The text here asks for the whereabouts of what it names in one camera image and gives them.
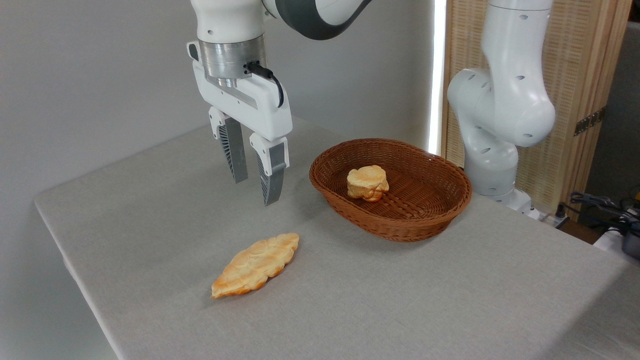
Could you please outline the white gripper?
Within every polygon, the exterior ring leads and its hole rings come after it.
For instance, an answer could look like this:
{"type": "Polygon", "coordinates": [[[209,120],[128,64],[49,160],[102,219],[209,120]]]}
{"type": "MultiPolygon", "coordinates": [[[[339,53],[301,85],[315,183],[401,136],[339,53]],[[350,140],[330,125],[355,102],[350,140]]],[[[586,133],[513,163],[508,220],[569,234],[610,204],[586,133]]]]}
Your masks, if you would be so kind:
{"type": "Polygon", "coordinates": [[[280,102],[278,86],[270,79],[256,74],[236,80],[230,88],[217,80],[206,79],[196,41],[187,44],[199,93],[212,107],[208,111],[214,138],[220,141],[235,183],[248,175],[242,125],[254,131],[249,137],[256,152],[262,185],[263,202],[267,206],[279,200],[284,184],[285,170],[290,166],[288,139],[293,129],[290,103],[286,92],[280,102]]]}

